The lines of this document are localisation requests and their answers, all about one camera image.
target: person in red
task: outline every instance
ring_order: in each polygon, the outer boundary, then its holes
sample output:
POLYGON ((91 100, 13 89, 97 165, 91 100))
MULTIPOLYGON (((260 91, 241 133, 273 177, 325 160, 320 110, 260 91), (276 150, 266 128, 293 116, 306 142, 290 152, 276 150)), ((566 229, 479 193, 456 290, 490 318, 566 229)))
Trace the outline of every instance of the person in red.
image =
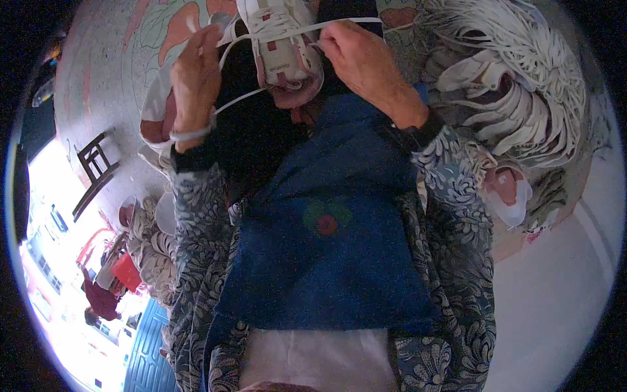
POLYGON ((121 319, 122 315, 115 311, 120 299, 111 294, 109 290, 105 290, 100 287, 97 283, 92 283, 92 280, 89 277, 89 272, 87 272, 85 266, 81 263, 76 264, 85 277, 83 290, 85 291, 85 296, 91 305, 85 309, 85 322, 87 325, 96 325, 99 317, 102 317, 107 321, 121 319))

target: blue door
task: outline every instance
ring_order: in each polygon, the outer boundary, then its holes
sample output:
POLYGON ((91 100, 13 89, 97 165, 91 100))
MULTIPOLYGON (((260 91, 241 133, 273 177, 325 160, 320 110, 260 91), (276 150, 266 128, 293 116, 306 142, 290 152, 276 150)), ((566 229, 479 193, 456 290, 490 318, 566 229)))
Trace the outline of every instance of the blue door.
POLYGON ((166 310, 151 299, 139 321, 126 370, 124 392, 178 392, 174 370, 159 354, 163 345, 161 328, 166 324, 166 310))

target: wooden chair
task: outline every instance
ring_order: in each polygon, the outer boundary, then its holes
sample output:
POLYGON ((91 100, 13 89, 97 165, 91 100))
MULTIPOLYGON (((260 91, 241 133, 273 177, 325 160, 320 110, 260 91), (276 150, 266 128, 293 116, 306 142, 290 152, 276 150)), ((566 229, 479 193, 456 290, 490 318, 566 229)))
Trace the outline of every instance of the wooden chair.
POLYGON ((89 187, 89 189, 87 189, 87 192, 85 192, 82 199, 78 202, 74 211, 72 211, 75 223, 81 216, 85 208, 87 208, 89 203, 91 203, 93 198, 98 194, 98 192, 100 192, 100 190, 102 190, 102 188, 104 188, 105 185, 107 185, 107 183, 111 181, 111 179, 113 178, 113 172, 118 167, 120 167, 119 162, 110 164, 107 157, 105 156, 105 153, 100 147, 100 142, 103 141, 106 136, 108 136, 108 133, 102 132, 77 154, 78 160, 80 161, 81 166, 83 166, 83 169, 87 173, 87 176, 92 182, 92 185, 89 187), (97 157, 100 157, 104 162, 104 171, 98 165, 98 162, 96 161, 97 157), (92 171, 92 166, 95 168, 96 173, 92 171))

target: floral shirt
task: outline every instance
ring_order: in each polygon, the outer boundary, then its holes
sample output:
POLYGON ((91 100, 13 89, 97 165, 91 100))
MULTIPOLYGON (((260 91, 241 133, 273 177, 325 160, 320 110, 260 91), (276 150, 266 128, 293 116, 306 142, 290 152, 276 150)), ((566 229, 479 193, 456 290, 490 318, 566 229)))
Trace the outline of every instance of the floral shirt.
MULTIPOLYGON (((428 191, 426 212, 416 191, 396 198, 413 264, 441 314, 432 336, 391 337, 401 391, 480 391, 492 359, 492 221, 477 193, 464 143, 444 126, 426 148, 411 153, 428 191)), ((249 327, 238 324, 227 344, 204 352, 213 309, 239 245, 239 226, 231 224, 224 185, 217 164, 208 171, 172 173, 179 281, 164 335, 171 336, 169 359, 183 392, 199 390, 205 354, 210 356, 205 377, 211 391, 240 388, 249 327)))

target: red circle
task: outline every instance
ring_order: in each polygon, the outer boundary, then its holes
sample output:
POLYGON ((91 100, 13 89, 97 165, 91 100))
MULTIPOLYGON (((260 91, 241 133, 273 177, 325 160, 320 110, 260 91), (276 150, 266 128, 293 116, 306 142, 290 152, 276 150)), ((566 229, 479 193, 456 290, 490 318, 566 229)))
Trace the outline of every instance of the red circle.
POLYGON ((322 235, 335 234, 337 231, 337 221, 332 215, 319 216, 316 221, 318 233, 322 235))

